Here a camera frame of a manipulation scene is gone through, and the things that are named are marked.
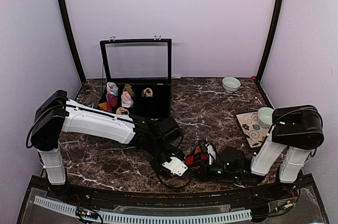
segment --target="brown sock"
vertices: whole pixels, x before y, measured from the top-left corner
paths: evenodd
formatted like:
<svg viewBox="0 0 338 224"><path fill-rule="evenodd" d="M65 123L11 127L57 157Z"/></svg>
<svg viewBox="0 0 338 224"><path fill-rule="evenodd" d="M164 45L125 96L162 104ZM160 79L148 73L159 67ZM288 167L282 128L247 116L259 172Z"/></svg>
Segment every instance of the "brown sock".
<svg viewBox="0 0 338 224"><path fill-rule="evenodd" d="M117 110L116 110L116 114L117 115L129 115L129 110L125 109L125 108L122 108L122 107L119 107Z"/></svg>
<svg viewBox="0 0 338 224"><path fill-rule="evenodd" d="M104 102L103 104L99 104L99 108L103 111L107 111L107 103Z"/></svg>
<svg viewBox="0 0 338 224"><path fill-rule="evenodd" d="M153 97L153 91L150 88L146 88L142 91L142 97Z"/></svg>
<svg viewBox="0 0 338 224"><path fill-rule="evenodd" d="M126 84L122 92L124 92L124 91L127 91L128 94L130 94L131 97L135 97L135 93L132 90L132 86L131 85Z"/></svg>

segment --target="white bowl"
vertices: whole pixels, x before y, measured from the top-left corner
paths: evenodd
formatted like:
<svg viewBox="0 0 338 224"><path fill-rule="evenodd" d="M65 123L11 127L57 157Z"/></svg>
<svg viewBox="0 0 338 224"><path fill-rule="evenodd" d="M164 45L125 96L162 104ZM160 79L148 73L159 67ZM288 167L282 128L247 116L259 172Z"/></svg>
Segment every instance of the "white bowl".
<svg viewBox="0 0 338 224"><path fill-rule="evenodd" d="M274 110L268 107L260 108L257 111L258 121L261 127L270 127L270 125L273 123L273 112Z"/></svg>
<svg viewBox="0 0 338 224"><path fill-rule="evenodd" d="M226 92L232 93L239 89L241 82L234 77L225 77L222 79L222 85Z"/></svg>

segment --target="white wall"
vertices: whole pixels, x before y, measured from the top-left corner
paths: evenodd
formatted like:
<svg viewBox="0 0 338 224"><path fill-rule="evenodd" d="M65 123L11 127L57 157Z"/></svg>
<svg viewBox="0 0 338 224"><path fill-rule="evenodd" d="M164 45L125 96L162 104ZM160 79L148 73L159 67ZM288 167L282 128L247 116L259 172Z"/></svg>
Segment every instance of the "white wall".
<svg viewBox="0 0 338 224"><path fill-rule="evenodd" d="M251 77L275 0L67 0L87 78L101 78L99 41L173 39L173 76Z"/></svg>
<svg viewBox="0 0 338 224"><path fill-rule="evenodd" d="M278 107L312 104L325 141L305 166L320 190L330 223L338 223L338 0L284 0L262 86Z"/></svg>
<svg viewBox="0 0 338 224"><path fill-rule="evenodd" d="M0 212L16 223L32 174L41 166L25 148L36 109L58 89L81 86L57 0L0 0Z"/></svg>

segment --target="dark marble surface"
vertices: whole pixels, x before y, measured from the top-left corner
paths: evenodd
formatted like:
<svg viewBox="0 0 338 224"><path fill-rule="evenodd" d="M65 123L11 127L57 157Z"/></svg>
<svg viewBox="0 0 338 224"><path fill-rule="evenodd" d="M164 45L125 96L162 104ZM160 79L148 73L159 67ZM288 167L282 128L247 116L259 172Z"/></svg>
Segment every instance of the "dark marble surface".
<svg viewBox="0 0 338 224"><path fill-rule="evenodd" d="M184 132L180 149L186 155L196 147L198 140L205 139L218 150L233 146L244 151L247 158L252 156L254 150L249 148L235 114L255 111L265 103L251 79L240 81L241 88L234 94L228 94L219 78L173 80L172 116ZM76 101L96 107L102 90L102 80L88 80ZM146 152L136 152L134 147L78 133L61 133L60 147L72 184L132 192L173 192L159 183L149 165L151 157ZM275 181L280 162L281 159L272 166L262 184ZM193 179L183 191L235 188L233 184Z"/></svg>

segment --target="sock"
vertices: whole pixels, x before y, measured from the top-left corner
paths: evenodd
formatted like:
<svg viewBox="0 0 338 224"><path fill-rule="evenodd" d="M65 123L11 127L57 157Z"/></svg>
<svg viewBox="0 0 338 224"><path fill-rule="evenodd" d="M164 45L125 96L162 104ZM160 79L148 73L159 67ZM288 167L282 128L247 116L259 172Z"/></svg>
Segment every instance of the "sock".
<svg viewBox="0 0 338 224"><path fill-rule="evenodd" d="M118 87L114 82L107 83L107 93L118 96Z"/></svg>
<svg viewBox="0 0 338 224"><path fill-rule="evenodd" d="M123 92L121 96L121 100L122 100L122 107L124 108L132 108L134 105L132 97L127 91Z"/></svg>
<svg viewBox="0 0 338 224"><path fill-rule="evenodd" d="M153 97L153 91L150 88L146 88L142 91L142 97Z"/></svg>
<svg viewBox="0 0 338 224"><path fill-rule="evenodd" d="M107 94L107 112L112 113L112 108L117 105L117 97L112 94Z"/></svg>
<svg viewBox="0 0 338 224"><path fill-rule="evenodd" d="M129 110L119 107L116 111L117 115L129 115Z"/></svg>
<svg viewBox="0 0 338 224"><path fill-rule="evenodd" d="M99 108L103 111L107 111L107 103L104 102L103 104L99 104Z"/></svg>
<svg viewBox="0 0 338 224"><path fill-rule="evenodd" d="M135 97L135 93L132 90L132 86L131 85L126 84L122 92L124 92L124 91L127 91L128 94L130 94L130 96Z"/></svg>

